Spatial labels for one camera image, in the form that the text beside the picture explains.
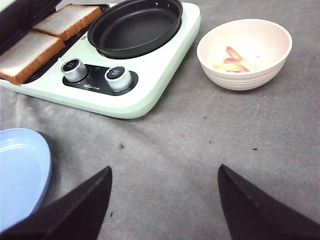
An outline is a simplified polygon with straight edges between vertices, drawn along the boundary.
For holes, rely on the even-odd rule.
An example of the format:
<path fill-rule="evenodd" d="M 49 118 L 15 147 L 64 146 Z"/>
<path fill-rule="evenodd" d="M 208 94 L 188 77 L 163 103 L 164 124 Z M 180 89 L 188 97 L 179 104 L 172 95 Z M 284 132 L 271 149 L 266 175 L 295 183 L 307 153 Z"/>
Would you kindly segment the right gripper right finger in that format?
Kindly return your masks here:
<path fill-rule="evenodd" d="M 222 164 L 220 202 L 233 240 L 318 240 L 320 225 Z"/>

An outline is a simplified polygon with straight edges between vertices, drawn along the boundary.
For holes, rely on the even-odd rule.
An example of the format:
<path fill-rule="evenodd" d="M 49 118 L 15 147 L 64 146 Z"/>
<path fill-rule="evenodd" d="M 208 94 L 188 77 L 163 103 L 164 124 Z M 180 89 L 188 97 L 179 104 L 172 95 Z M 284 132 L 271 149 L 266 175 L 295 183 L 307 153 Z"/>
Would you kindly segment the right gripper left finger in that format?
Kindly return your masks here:
<path fill-rule="evenodd" d="M 112 189 L 107 166 L 59 200 L 1 233 L 2 240 L 96 240 Z"/>

